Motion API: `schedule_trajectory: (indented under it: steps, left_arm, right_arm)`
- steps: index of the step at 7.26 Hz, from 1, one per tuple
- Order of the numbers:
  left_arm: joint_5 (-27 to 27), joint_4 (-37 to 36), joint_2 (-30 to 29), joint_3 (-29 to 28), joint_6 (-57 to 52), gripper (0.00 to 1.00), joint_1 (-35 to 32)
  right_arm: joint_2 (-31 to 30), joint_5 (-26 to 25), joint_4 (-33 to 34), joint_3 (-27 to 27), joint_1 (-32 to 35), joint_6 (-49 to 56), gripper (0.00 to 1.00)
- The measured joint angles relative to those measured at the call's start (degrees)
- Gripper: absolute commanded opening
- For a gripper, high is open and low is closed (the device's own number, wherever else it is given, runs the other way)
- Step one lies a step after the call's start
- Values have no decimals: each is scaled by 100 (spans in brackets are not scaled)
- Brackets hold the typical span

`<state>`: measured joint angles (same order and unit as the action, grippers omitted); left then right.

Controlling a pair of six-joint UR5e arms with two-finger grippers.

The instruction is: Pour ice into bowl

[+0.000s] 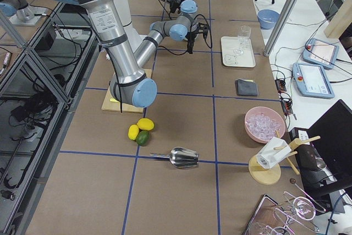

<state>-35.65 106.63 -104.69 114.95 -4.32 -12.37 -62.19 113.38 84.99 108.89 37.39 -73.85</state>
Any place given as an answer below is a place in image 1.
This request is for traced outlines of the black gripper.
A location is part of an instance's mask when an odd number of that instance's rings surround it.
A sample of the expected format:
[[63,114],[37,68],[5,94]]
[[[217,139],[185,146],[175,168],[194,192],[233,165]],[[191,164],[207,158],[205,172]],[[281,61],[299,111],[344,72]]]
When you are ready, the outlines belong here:
[[176,12],[177,9],[180,9],[181,3],[185,0],[170,0],[169,1],[169,8],[170,12]]
[[199,24],[195,24],[190,28],[190,31],[186,35],[187,40],[187,53],[193,54],[194,40],[199,34]]

